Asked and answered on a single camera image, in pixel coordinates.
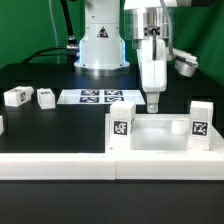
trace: white platform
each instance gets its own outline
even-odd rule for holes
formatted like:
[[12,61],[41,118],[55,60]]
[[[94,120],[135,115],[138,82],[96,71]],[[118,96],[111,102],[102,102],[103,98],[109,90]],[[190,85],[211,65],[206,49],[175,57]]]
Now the white platform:
[[109,149],[106,115],[104,154],[1,154],[1,180],[175,179],[224,180],[224,140],[212,128],[211,151],[186,150],[187,135],[174,135],[177,115],[136,115],[132,151]]

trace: white box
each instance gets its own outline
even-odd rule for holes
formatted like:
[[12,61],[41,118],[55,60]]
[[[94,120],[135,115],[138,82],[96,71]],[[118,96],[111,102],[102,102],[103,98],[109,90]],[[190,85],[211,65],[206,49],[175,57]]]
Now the white box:
[[4,131],[3,119],[2,116],[0,116],[0,135],[2,134],[3,131]]
[[18,107],[31,100],[34,90],[32,87],[18,86],[4,92],[5,106]]
[[192,101],[188,149],[210,150],[210,129],[212,126],[213,103]]
[[111,149],[132,149],[134,145],[136,104],[116,101],[110,107]]
[[55,108],[55,95],[51,89],[38,89],[37,99],[42,110]]

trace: marker sheet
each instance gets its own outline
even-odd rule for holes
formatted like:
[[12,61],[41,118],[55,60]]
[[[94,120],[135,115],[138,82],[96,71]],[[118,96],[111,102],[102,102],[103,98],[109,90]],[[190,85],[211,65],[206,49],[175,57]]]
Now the marker sheet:
[[131,101],[144,105],[145,101],[139,90],[98,90],[71,89],[62,90],[57,104],[112,104],[116,100]]

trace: white cylinder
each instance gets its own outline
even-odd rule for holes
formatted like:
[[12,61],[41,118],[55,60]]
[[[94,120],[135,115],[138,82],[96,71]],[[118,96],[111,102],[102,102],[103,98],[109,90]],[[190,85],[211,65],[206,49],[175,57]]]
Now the white cylinder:
[[176,117],[172,121],[171,132],[175,135],[184,135],[189,129],[189,119],[186,117]]

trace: black cable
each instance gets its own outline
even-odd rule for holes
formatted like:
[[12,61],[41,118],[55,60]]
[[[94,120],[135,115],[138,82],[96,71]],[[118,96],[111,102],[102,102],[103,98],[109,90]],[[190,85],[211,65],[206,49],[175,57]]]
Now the black cable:
[[27,64],[29,63],[30,60],[32,60],[35,57],[38,57],[38,55],[41,55],[45,52],[49,52],[49,51],[56,51],[56,50],[66,50],[66,47],[51,47],[51,48],[46,48],[40,51],[37,51],[36,53],[32,54],[31,56],[25,58],[21,63]]
[[67,0],[61,0],[61,6],[64,12],[64,17],[65,17],[65,23],[67,26],[67,32],[68,32],[68,42],[69,44],[77,44],[77,40],[75,39],[74,32],[72,29],[72,23],[71,23],[71,18],[68,10],[68,4]]

